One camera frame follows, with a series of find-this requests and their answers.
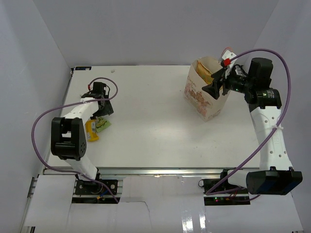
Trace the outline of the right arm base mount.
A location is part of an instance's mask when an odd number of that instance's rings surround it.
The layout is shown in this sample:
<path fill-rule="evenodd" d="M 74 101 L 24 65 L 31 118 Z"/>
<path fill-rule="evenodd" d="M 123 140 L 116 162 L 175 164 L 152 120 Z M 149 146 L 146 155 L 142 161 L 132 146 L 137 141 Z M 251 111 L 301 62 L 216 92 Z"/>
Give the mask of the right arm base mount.
<path fill-rule="evenodd" d="M 210 188 L 227 175 L 227 172 L 227 169 L 223 169 L 219 178 L 205 178 L 198 182 L 198 186 L 204 190 L 205 206 L 250 205 L 247 190 L 237 190 L 238 186 L 229 184 L 228 181 L 222 183 L 208 196 L 205 195 Z"/>

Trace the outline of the brown chips bag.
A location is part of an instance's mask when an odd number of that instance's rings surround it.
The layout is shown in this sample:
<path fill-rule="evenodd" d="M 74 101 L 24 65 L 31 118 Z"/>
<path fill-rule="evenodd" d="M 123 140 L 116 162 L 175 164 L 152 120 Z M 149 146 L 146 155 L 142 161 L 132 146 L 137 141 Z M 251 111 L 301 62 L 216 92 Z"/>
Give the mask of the brown chips bag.
<path fill-rule="evenodd" d="M 201 61 L 198 60 L 196 72 L 206 84 L 211 84 L 213 81 L 212 74 L 221 69 L 217 61 Z"/>

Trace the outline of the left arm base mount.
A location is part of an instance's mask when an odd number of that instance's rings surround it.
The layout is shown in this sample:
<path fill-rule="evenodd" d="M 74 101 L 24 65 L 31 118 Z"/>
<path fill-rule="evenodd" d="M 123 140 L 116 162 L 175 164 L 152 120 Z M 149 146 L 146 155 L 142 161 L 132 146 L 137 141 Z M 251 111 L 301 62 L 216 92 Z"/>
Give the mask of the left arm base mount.
<path fill-rule="evenodd" d="M 101 184 L 76 180 L 72 203 L 76 204 L 116 204 L 109 191 Z"/>

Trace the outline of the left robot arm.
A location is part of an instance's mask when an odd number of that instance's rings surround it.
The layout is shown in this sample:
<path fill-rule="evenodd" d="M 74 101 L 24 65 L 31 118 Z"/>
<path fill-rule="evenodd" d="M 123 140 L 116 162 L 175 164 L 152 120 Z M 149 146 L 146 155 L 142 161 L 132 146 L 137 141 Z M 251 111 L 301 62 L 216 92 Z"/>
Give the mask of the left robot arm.
<path fill-rule="evenodd" d="M 74 107 L 63 117 L 55 117 L 51 127 L 51 152 L 65 161 L 78 177 L 89 177 L 86 188 L 93 194 L 102 190 L 103 182 L 96 178 L 98 169 L 86 156 L 87 142 L 98 139 L 96 121 L 114 113 L 109 100 L 110 88 L 95 82 L 93 88 L 81 97 L 82 104 Z"/>

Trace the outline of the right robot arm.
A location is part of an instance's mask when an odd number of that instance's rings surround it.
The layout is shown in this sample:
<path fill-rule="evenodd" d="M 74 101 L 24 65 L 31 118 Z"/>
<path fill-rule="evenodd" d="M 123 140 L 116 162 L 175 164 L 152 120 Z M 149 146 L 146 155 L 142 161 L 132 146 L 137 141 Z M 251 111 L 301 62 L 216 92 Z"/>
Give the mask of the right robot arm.
<path fill-rule="evenodd" d="M 214 99 L 229 91 L 242 93 L 259 143 L 255 153 L 260 154 L 259 169 L 248 171 L 239 165 L 225 170 L 218 183 L 207 191 L 220 187 L 232 193 L 238 187 L 252 195 L 287 195 L 303 180 L 302 172 L 295 171 L 287 155 L 281 122 L 286 107 L 282 107 L 280 93 L 270 87 L 273 63 L 266 58 L 253 58 L 249 71 L 222 61 L 222 68 L 211 75 L 212 84 L 202 88 Z"/>

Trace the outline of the green triangular snack packet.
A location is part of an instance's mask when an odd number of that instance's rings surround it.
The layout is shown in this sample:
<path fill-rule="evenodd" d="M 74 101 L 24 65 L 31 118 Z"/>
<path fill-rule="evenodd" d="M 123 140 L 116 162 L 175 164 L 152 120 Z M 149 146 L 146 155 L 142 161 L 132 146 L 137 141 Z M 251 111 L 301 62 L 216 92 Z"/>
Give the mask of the green triangular snack packet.
<path fill-rule="evenodd" d="M 104 117 L 98 117 L 95 121 L 95 129 L 96 132 L 99 133 L 103 130 L 105 130 L 106 128 L 108 128 L 109 126 L 111 126 L 111 123 L 109 120 L 105 119 Z"/>

